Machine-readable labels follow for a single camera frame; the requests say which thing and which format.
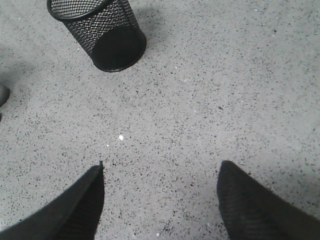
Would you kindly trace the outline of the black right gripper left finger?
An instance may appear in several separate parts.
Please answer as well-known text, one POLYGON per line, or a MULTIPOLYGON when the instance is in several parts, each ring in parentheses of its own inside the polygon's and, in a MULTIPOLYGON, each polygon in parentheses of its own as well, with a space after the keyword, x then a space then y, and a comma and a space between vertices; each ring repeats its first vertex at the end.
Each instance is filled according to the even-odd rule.
POLYGON ((2 240, 93 240, 104 205, 103 164, 48 205, 0 233, 2 240))

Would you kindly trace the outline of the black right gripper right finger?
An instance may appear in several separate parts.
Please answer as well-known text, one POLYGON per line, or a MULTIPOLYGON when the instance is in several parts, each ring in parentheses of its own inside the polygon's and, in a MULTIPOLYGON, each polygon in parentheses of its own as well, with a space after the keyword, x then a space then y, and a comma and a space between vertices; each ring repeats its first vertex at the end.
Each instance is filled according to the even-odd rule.
POLYGON ((221 163, 219 212, 231 240, 318 240, 320 221, 284 201, 235 163, 221 163))

